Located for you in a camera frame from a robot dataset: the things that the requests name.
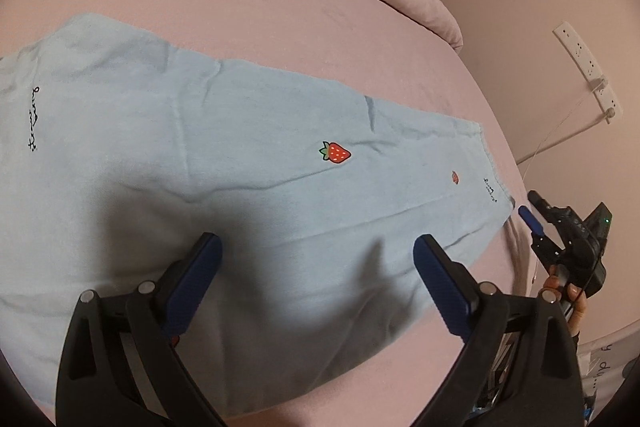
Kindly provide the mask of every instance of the wall outlet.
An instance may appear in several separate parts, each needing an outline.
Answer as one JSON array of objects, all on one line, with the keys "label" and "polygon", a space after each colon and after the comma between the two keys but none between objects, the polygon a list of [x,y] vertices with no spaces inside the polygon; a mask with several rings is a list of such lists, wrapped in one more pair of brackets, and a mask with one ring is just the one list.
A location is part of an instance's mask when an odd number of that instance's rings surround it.
[{"label": "wall outlet", "polygon": [[[590,49],[587,47],[587,44],[584,43],[581,36],[578,35],[568,22],[563,22],[559,25],[558,28],[554,30],[554,33],[571,55],[571,58],[582,72],[585,80],[592,86],[591,89],[597,86],[598,79],[603,78],[604,74],[598,65],[598,61],[593,54],[591,54]],[[607,79],[607,85],[596,90],[594,95],[604,113],[607,112],[607,109],[613,108],[613,110],[615,110],[615,116],[613,118],[622,116],[622,106],[611,87],[609,79]]]}]

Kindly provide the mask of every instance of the cable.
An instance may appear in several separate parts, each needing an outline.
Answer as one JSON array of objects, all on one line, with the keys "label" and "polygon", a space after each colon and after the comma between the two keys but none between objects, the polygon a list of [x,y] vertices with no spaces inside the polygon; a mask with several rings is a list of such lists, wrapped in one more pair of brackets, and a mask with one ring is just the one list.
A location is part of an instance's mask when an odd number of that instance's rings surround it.
[{"label": "cable", "polygon": [[[574,113],[574,112],[575,112],[575,111],[576,111],[576,110],[577,110],[577,109],[582,105],[582,103],[583,103],[585,100],[587,100],[587,98],[588,98],[589,96],[591,96],[593,93],[595,93],[598,89],[600,89],[600,88],[601,88],[602,86],[604,86],[605,84],[607,84],[607,79],[606,79],[606,78],[603,78],[603,79],[600,81],[600,83],[599,83],[596,87],[594,87],[594,88],[591,90],[591,92],[590,92],[590,93],[585,94],[585,95],[584,95],[580,100],[578,100],[578,103],[574,106],[574,108],[572,108],[572,110],[571,110],[571,111],[569,111],[569,114],[568,114],[566,117],[564,117],[564,118],[562,119],[562,121],[561,121],[558,125],[556,125],[556,126],[551,130],[551,132],[550,132],[549,134],[547,134],[547,135],[546,135],[545,139],[543,139],[543,140],[542,140],[542,142],[540,142],[540,144],[539,144],[539,145],[538,145],[538,147],[536,148],[535,152],[534,152],[532,155],[529,155],[529,157],[531,158],[531,161],[529,162],[529,165],[527,165],[527,168],[525,169],[524,174],[522,175],[522,181],[524,181],[524,179],[527,177],[527,172],[529,172],[529,169],[530,169],[530,167],[531,167],[531,165],[532,165],[533,161],[536,159],[536,156],[537,156],[537,155],[538,155],[538,153],[540,152],[540,149],[541,149],[541,148],[542,148],[542,146],[546,143],[546,141],[551,137],[551,135],[552,135],[553,133],[555,133],[555,132],[560,128],[560,126],[561,126],[565,121],[567,121],[567,120],[568,120],[568,118],[569,118],[569,117],[570,117],[570,116],[571,116],[571,115],[572,115],[572,114],[573,114],[573,113]],[[582,129],[580,132],[584,132],[584,131],[586,131],[586,130],[588,130],[588,129],[590,129],[590,128],[591,128],[591,127],[587,127],[586,129]],[[553,147],[553,146],[555,146],[555,145],[558,145],[559,143],[553,144],[552,146],[548,147],[548,148],[547,148],[547,149],[545,149],[545,150],[551,149],[551,147]],[[519,162],[517,162],[517,164],[519,165],[520,163],[525,162],[527,159],[529,159],[529,157],[526,157],[526,156],[525,156],[525,158],[524,158],[524,159],[522,159],[522,160],[520,160]]]},{"label": "cable", "polygon": [[[597,124],[599,124],[602,120],[607,120],[607,118],[611,118],[610,116],[607,116],[606,114],[603,114],[601,117],[599,117],[596,121],[588,124],[585,127],[582,127],[581,129],[578,129],[575,132],[572,132],[571,134],[565,136],[564,138],[561,138],[559,140],[556,140],[555,142],[547,145],[546,147],[543,147],[542,149],[540,149],[538,151],[538,153],[541,152],[545,152],[548,151],[549,149],[553,149],[553,147],[555,147],[556,145],[560,145],[561,143],[566,142],[567,140],[571,140],[574,136],[578,136],[578,134],[584,133],[585,131],[590,130],[592,127],[596,127]],[[534,153],[529,153],[526,156],[524,156],[524,158],[520,158],[518,161],[516,161],[516,165],[520,165],[521,163],[526,162],[529,158],[532,158],[533,156],[535,156]]]}]

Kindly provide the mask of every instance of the strawberry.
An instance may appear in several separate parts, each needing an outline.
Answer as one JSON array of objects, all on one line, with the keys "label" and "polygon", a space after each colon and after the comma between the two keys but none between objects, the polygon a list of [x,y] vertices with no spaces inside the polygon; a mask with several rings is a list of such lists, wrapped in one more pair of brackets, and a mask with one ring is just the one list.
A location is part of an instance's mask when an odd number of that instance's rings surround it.
[{"label": "strawberry", "polygon": [[323,156],[323,160],[331,160],[333,163],[342,163],[345,160],[348,160],[351,156],[351,153],[341,147],[336,142],[322,142],[324,147],[320,150],[321,155]]}]

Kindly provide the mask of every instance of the light blue towel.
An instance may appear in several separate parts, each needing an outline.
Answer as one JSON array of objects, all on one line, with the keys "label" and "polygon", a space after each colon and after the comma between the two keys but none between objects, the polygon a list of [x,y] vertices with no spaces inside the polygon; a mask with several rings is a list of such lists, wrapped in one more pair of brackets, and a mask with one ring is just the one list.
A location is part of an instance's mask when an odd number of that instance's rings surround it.
[{"label": "light blue towel", "polygon": [[204,231],[222,269],[178,346],[225,415],[306,393],[431,303],[510,215],[477,123],[213,60],[94,14],[0,60],[0,345],[52,403],[79,293],[131,291]]}]

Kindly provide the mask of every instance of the pink bed sheet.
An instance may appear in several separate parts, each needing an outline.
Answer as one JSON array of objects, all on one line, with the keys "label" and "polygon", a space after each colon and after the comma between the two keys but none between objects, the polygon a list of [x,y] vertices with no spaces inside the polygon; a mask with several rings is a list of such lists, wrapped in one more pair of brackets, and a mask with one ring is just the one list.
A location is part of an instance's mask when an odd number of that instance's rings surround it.
[{"label": "pink bed sheet", "polygon": [[[516,205],[526,199],[502,131],[456,52],[380,0],[0,0],[0,55],[89,11],[212,57],[244,58],[332,78],[371,96],[478,121]],[[472,273],[504,291],[522,293],[530,279],[529,260],[527,234],[513,219]],[[397,342],[356,369],[230,425],[408,426],[433,396],[460,346],[431,309]]]}]

